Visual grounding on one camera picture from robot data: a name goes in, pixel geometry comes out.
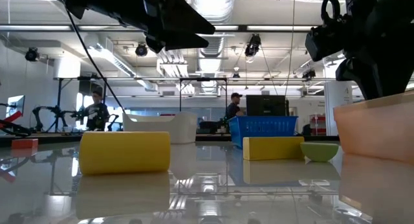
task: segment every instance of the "small orange block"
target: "small orange block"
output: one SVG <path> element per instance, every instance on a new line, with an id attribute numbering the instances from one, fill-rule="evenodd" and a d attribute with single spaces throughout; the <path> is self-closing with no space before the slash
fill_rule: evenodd
<path id="1" fill-rule="evenodd" d="M 12 141 L 12 150 L 19 149 L 38 149 L 39 141 L 37 139 L 19 139 Z"/>

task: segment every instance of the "orange bin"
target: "orange bin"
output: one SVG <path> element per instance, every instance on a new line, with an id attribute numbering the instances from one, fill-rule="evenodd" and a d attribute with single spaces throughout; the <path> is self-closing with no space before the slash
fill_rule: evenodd
<path id="1" fill-rule="evenodd" d="M 345 153 L 414 164 L 414 91 L 334 109 Z"/>

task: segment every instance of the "ceiling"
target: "ceiling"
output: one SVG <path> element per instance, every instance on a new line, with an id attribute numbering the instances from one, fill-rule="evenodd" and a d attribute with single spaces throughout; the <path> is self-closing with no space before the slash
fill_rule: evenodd
<path id="1" fill-rule="evenodd" d="M 320 2 L 308 2 L 308 0 L 235 0 L 231 25 L 319 25 Z M 36 24 L 36 25 L 68 25 L 70 21 L 63 6 L 56 1 L 39 0 L 0 0 L 0 25 L 1 24 Z M 82 20 L 76 23 L 83 25 L 108 25 L 118 24 L 115 20 L 92 11 L 86 11 Z M 141 32 L 95 32 L 100 38 L 109 38 L 114 42 L 114 51 L 136 69 L 142 76 L 159 76 L 156 71 L 157 56 L 149 53 L 146 57 L 137 57 L 135 47 L 138 42 L 144 41 Z M 299 69 L 304 63 L 309 62 L 310 56 L 305 50 L 306 33 L 260 33 L 262 50 L 256 55 L 253 63 L 246 63 L 243 47 L 250 39 L 252 33 L 229 33 L 226 37 L 226 50 L 223 55 L 222 72 L 220 76 L 231 76 L 234 67 L 239 67 L 241 77 L 262 78 L 272 76 L 287 77 L 290 71 Z M 56 40 L 74 49 L 83 55 L 82 46 L 73 32 L 12 32 L 9 37 L 14 47 L 24 49 L 24 40 Z M 62 56 L 60 51 L 49 52 L 49 58 Z M 197 70 L 197 50 L 182 50 L 188 61 L 188 72 Z M 93 71 L 87 63 L 83 63 L 83 71 Z M 116 67 L 99 64 L 103 71 L 118 72 Z M 322 63 L 312 63 L 317 75 L 322 76 Z"/>

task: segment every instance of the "person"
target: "person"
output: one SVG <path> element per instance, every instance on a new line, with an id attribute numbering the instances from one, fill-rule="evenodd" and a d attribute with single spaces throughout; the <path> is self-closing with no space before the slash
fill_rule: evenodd
<path id="1" fill-rule="evenodd" d="M 108 107 L 102 103 L 102 93 L 92 92 L 93 104 L 85 109 L 85 116 L 88 116 L 86 127 L 90 131 L 104 131 L 105 124 L 109 121 Z"/>
<path id="2" fill-rule="evenodd" d="M 240 95 L 239 93 L 233 93 L 232 94 L 232 103 L 227 107 L 226 110 L 226 119 L 230 119 L 233 118 L 235 116 L 242 116 L 243 112 L 240 111 L 240 98 L 242 97 L 242 95 Z"/>

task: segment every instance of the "computer monitor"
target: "computer monitor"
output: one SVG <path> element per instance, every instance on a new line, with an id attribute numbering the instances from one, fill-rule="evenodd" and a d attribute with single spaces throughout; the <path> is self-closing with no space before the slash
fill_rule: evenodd
<path id="1" fill-rule="evenodd" d="M 283 95 L 247 95 L 248 116 L 289 116 L 289 101 Z"/>
<path id="2" fill-rule="evenodd" d="M 6 108 L 6 118 L 10 117 L 14 113 L 17 113 L 18 111 L 21 112 L 21 115 L 23 116 L 23 110 L 25 109 L 25 96 L 19 95 L 10 97 L 7 100 L 8 107 Z"/>

